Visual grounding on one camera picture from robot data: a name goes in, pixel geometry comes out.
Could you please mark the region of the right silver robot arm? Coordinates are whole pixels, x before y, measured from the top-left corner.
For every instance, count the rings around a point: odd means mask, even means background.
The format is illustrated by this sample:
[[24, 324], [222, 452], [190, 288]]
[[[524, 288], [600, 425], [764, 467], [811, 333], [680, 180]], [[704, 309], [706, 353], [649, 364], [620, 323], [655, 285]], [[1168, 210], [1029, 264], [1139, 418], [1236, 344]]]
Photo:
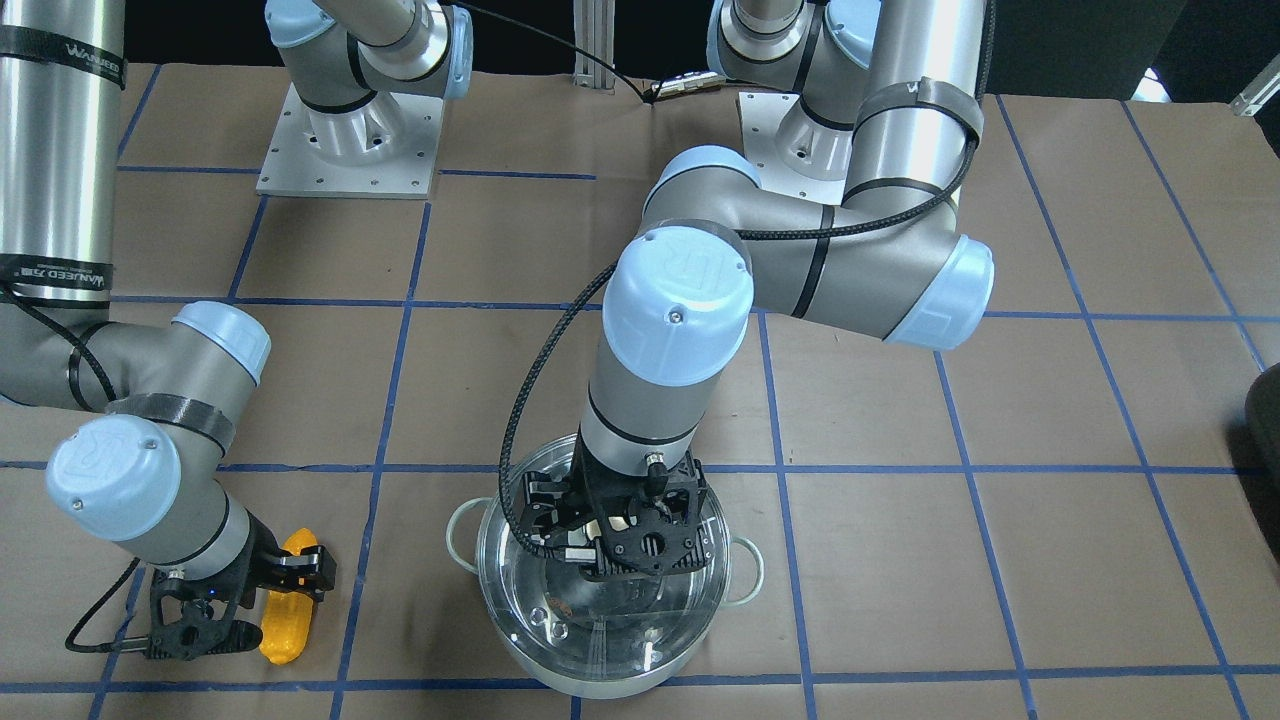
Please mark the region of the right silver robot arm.
[[123, 1], [3, 4], [3, 400], [92, 414], [47, 461], [52, 502], [154, 570], [146, 635], [77, 653], [293, 659], [337, 565], [282, 547], [215, 479], [271, 342], [247, 313], [111, 322]]

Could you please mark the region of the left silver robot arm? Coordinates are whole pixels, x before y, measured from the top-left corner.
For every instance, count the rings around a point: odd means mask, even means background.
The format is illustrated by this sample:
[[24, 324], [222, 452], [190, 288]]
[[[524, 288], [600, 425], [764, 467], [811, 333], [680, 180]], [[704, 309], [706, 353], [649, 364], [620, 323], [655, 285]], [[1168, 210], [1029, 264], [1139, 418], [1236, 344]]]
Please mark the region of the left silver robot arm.
[[[696, 571], [712, 559], [709, 489], [689, 446], [754, 307], [931, 350], [964, 342], [995, 282], [956, 229], [980, 143], [992, 1], [719, 1], [707, 60], [787, 91], [806, 127], [783, 147], [844, 164], [837, 202], [769, 191], [719, 145], [675, 156], [636, 237], [567, 306], [532, 364], [500, 448], [498, 502], [527, 555], [593, 582]], [[567, 473], [509, 464], [550, 352], [600, 293], [602, 338]]]

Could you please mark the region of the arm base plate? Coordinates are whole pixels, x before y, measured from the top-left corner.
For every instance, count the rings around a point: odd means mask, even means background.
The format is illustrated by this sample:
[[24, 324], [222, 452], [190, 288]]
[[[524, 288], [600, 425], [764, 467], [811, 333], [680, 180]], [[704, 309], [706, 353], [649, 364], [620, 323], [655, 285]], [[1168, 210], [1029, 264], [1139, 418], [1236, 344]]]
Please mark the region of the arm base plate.
[[380, 92], [326, 114], [289, 88], [256, 191], [278, 197], [425, 200], [435, 177], [445, 101]]
[[742, 91], [739, 115], [745, 158], [760, 177], [753, 211], [778, 214], [844, 204], [852, 154], [852, 127], [864, 92]]

